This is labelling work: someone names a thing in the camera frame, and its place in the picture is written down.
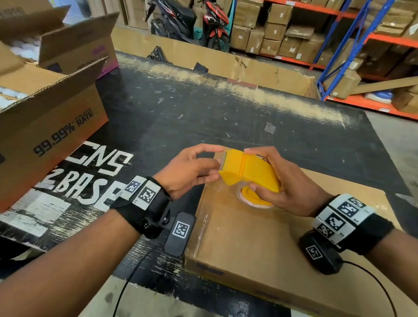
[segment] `black cable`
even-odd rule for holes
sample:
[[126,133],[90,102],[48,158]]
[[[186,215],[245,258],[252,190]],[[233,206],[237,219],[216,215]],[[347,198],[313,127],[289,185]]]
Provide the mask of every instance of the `black cable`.
[[133,269],[131,275],[129,275],[128,279],[126,280],[125,285],[122,288],[122,291],[120,292],[119,298],[117,299],[117,303],[116,303],[116,307],[115,307],[115,311],[113,312],[113,317],[116,316],[116,311],[117,311],[117,307],[119,306],[119,302],[120,299],[122,298],[123,292],[125,291],[126,286],[128,285],[129,281],[131,280],[132,276],[135,274],[136,270],[138,270],[139,265],[141,265],[142,261],[144,261],[144,259],[154,250],[158,249],[160,246],[157,245],[155,247],[153,247],[151,250],[149,250],[143,257],[142,259],[140,259],[140,261],[138,262],[138,264],[135,266],[135,268]]
[[390,305],[392,306],[392,310],[393,310],[393,315],[395,316],[395,317],[398,317],[398,313],[396,312],[396,309],[395,309],[395,305],[393,304],[393,302],[392,302],[392,299],[390,298],[390,296],[389,296],[389,293],[387,292],[387,290],[386,290],[386,288],[383,286],[383,284],[377,279],[377,277],[375,277],[372,273],[370,273],[368,270],[366,270],[364,267],[362,267],[362,266],[360,266],[360,265],[358,265],[358,264],[356,264],[356,263],[353,263],[353,262],[350,262],[350,261],[342,261],[342,262],[344,262],[344,263],[348,263],[348,264],[351,264],[351,265],[354,265],[354,266],[356,266],[356,267],[358,267],[358,268],[360,268],[360,269],[362,269],[363,271],[365,271],[365,272],[367,272],[368,274],[370,274],[375,280],[376,280],[376,282],[377,283],[379,283],[379,285],[380,285],[380,287],[383,289],[383,291],[385,292],[385,294],[386,294],[386,296],[387,296],[387,299],[389,300],[389,302],[390,302]]

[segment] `yellow tape dispenser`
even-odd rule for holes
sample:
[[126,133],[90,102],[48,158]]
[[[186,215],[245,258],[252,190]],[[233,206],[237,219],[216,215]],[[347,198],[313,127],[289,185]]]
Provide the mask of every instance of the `yellow tape dispenser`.
[[[245,154],[239,150],[226,150],[221,161],[219,174],[228,186],[238,182],[252,182],[273,192],[280,191],[280,180],[273,167],[256,155]],[[248,183],[238,185],[237,196],[246,204],[256,208],[271,208],[273,205],[260,199]]]

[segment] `warehouse floor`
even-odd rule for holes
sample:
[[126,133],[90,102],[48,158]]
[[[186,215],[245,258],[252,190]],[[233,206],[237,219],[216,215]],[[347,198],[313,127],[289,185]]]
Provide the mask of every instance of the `warehouse floor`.
[[[309,71],[306,68],[281,61],[271,61],[262,58],[259,60],[274,63],[277,66],[287,69],[297,70],[302,74],[315,76],[316,79],[321,74],[319,71]],[[418,123],[377,112],[366,111],[366,114],[413,196],[402,195],[403,198],[411,204],[415,204],[417,207],[414,201],[418,201],[418,143],[416,142]],[[80,317],[111,316],[124,282],[114,276],[110,277],[81,313]],[[215,317],[218,315],[181,302],[173,298],[170,294],[164,296],[152,290],[130,284],[124,292],[117,316]],[[306,316],[305,314],[292,310],[292,317]]]

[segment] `table surface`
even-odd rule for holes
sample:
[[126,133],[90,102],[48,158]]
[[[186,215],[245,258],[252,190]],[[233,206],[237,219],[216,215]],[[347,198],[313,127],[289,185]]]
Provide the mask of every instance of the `table surface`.
[[[244,149],[275,146],[300,167],[386,192],[402,227],[417,235],[410,195],[363,110],[118,53],[120,69],[97,81],[110,121],[61,162],[13,209],[0,236],[47,251],[102,215],[134,175],[152,175],[198,143]],[[274,133],[265,131],[269,123]],[[202,186],[171,205],[173,218],[194,214]],[[125,279],[168,235],[140,239],[115,270]],[[182,271],[160,250],[132,282],[223,316],[290,316],[290,310]]]

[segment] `motorcycle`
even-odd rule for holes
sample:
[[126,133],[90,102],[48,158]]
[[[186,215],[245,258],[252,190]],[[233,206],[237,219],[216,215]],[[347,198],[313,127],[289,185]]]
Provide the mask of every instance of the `motorcycle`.
[[183,42],[197,44],[218,51],[229,52],[229,36],[224,27],[229,24],[228,16],[216,3],[202,0],[207,14],[203,15],[203,34],[194,40],[193,28],[196,14],[176,0],[150,0],[145,21],[148,21],[155,7],[158,6],[162,18],[152,19],[151,34],[173,38]]

